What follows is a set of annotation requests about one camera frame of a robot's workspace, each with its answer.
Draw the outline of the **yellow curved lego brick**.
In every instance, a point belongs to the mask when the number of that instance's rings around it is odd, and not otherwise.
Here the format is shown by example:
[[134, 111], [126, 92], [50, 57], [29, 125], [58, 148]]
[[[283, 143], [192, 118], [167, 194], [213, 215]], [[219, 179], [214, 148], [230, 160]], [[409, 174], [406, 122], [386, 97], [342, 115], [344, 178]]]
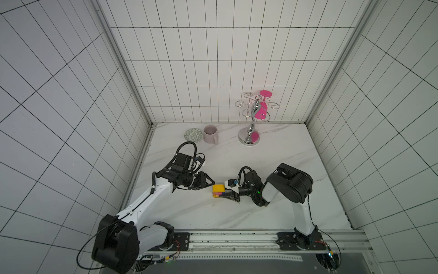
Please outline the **yellow curved lego brick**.
[[217, 195], [218, 193], [225, 192], [225, 186], [223, 184], [216, 184], [212, 187], [212, 192]]

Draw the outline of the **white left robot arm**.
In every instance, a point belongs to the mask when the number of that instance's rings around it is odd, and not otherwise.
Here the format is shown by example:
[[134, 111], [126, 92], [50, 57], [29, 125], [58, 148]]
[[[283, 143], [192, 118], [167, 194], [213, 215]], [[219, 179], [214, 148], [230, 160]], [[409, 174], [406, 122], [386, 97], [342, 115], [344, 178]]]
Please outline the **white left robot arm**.
[[99, 223], [91, 252], [92, 260], [119, 274], [127, 273], [139, 255], [160, 249], [181, 251], [181, 242], [175, 239], [170, 224], [145, 222], [159, 202], [176, 189], [201, 190], [214, 185], [214, 180], [200, 169], [205, 162], [203, 154], [189, 156], [174, 154], [172, 160], [159, 172], [152, 173], [152, 186], [132, 204], [115, 216], [106, 215]]

